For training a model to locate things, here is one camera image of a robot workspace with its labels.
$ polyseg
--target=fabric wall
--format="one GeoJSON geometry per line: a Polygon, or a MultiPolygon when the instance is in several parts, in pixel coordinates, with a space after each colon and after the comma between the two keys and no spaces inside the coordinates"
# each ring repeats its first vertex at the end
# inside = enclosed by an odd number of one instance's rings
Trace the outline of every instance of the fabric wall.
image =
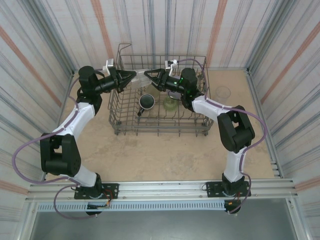
{"type": "Polygon", "coordinates": [[[320,1],[297,0],[253,81],[284,176],[320,239],[320,1]]]}
{"type": "Polygon", "coordinates": [[[77,69],[126,54],[207,56],[210,67],[244,67],[279,0],[37,0],[77,69]]]}
{"type": "MultiPolygon", "coordinates": [[[[71,71],[60,64],[23,1],[0,1],[0,239],[16,230],[29,184],[11,165],[23,143],[57,127],[71,71]]],[[[20,152],[17,166],[39,180],[40,144],[20,152]]]]}

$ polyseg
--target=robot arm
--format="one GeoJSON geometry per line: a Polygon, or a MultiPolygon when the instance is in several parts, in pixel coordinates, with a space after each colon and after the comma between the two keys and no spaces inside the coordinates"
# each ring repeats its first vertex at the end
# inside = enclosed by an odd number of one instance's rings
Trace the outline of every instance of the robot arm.
{"type": "Polygon", "coordinates": [[[98,113],[102,103],[100,94],[109,93],[113,89],[122,92],[137,74],[135,71],[116,70],[113,59],[108,60],[103,69],[109,76],[104,76],[91,66],[84,66],[79,70],[81,87],[77,91],[77,106],[74,106],[66,120],[53,132],[60,129],[63,131],[40,141],[42,170],[53,175],[67,176],[80,183],[82,187],[91,188],[92,197],[101,194],[101,179],[97,173],[89,171],[81,164],[77,139],[86,124],[98,113]],[[64,127],[75,112],[77,112],[76,117],[64,127]]]}
{"type": "MultiPolygon", "coordinates": [[[[182,104],[186,109],[203,114],[218,123],[220,139],[227,150],[226,168],[222,174],[223,191],[226,196],[234,196],[245,184],[245,177],[240,169],[245,160],[244,151],[255,138],[249,118],[245,113],[227,110],[231,109],[231,106],[218,107],[221,106],[220,103],[206,99],[204,94],[198,90],[198,79],[194,69],[183,69],[180,79],[171,77],[173,66],[177,64],[177,60],[165,61],[165,69],[146,71],[144,75],[159,91],[170,90],[180,93],[182,104]]],[[[245,110],[240,105],[233,109],[245,110]]]]}

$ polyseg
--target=wire rack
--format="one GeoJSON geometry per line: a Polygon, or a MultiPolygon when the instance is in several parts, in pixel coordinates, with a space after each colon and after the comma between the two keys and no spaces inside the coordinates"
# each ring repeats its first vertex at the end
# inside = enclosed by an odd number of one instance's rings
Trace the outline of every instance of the wire rack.
{"type": "MultiPolygon", "coordinates": [[[[171,54],[127,54],[124,53],[131,43],[120,43],[118,46],[116,65],[121,70],[139,70],[139,69],[159,69],[165,68],[165,60],[182,60],[193,58],[203,64],[206,71],[208,86],[204,81],[202,71],[193,61],[185,61],[174,67],[172,76],[179,76],[184,68],[194,68],[198,78],[198,88],[202,91],[208,91],[210,97],[208,69],[205,56],[198,55],[171,55],[171,54]]],[[[114,133],[126,134],[132,132],[138,133],[194,133],[207,135],[213,121],[208,117],[191,112],[178,101],[178,106],[173,111],[164,108],[164,99],[168,93],[161,92],[155,98],[155,104],[151,110],[145,111],[140,117],[138,111],[140,109],[139,98],[146,91],[146,87],[132,89],[129,84],[123,92],[117,93],[113,90],[110,94],[108,109],[110,111],[109,122],[114,129],[114,133]]]]}

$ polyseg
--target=gray floor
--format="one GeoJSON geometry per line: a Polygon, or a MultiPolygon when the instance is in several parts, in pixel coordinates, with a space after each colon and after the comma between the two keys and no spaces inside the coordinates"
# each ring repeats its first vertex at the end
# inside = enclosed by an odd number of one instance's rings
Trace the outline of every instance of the gray floor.
{"type": "Polygon", "coordinates": [[[41,212],[31,239],[295,240],[296,236],[284,199],[252,199],[238,216],[224,211],[140,211],[103,212],[95,219],[67,220],[55,212],[41,212]]]}

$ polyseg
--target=black mug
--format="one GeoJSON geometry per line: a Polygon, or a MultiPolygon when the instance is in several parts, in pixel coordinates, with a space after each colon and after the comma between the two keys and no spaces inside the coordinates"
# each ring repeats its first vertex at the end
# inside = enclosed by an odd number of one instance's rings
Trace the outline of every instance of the black mug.
{"type": "Polygon", "coordinates": [[[140,110],[138,112],[138,116],[140,117],[145,110],[152,109],[155,105],[155,98],[150,94],[143,94],[139,99],[139,105],[140,110]]]}

